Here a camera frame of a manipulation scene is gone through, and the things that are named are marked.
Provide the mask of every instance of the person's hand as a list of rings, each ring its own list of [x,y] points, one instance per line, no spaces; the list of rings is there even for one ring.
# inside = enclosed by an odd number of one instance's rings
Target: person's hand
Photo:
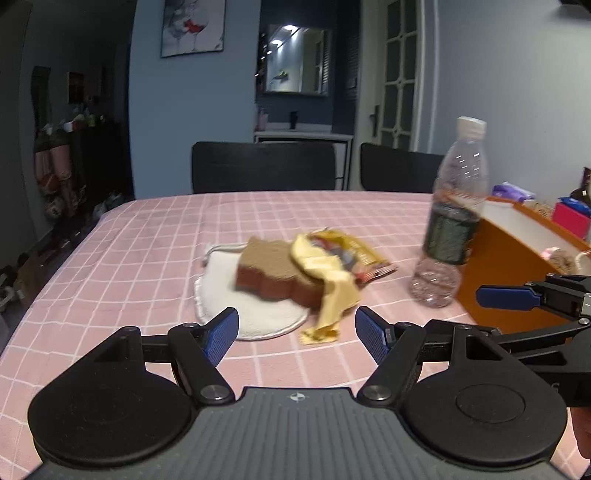
[[[580,454],[591,459],[591,408],[571,408],[574,437],[577,439]]]

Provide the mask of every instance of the chair backrest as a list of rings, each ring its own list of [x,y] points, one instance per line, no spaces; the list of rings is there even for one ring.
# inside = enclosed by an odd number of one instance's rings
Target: chair backrest
[[[197,142],[192,156],[193,193],[335,189],[329,142]]]
[[[432,193],[443,155],[361,145],[361,185],[375,192]]]

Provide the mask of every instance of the sponge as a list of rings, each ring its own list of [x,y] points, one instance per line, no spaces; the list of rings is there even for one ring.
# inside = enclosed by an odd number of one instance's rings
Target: sponge
[[[265,300],[292,299],[317,310],[322,303],[324,282],[302,272],[291,259],[291,244],[252,237],[242,252],[236,286]]]

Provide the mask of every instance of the door handle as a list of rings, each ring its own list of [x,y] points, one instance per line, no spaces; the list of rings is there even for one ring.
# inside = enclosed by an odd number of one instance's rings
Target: door handle
[[[379,105],[374,107],[374,112],[369,116],[373,123],[372,127],[372,137],[378,136],[378,121],[379,121]]]

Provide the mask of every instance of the white round pad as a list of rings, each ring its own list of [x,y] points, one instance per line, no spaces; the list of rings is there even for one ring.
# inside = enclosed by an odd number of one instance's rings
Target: white round pad
[[[238,340],[264,340],[288,333],[306,321],[309,309],[292,300],[268,301],[236,290],[239,245],[220,245],[206,255],[205,272],[195,281],[197,322],[205,325],[226,307],[238,310]]]

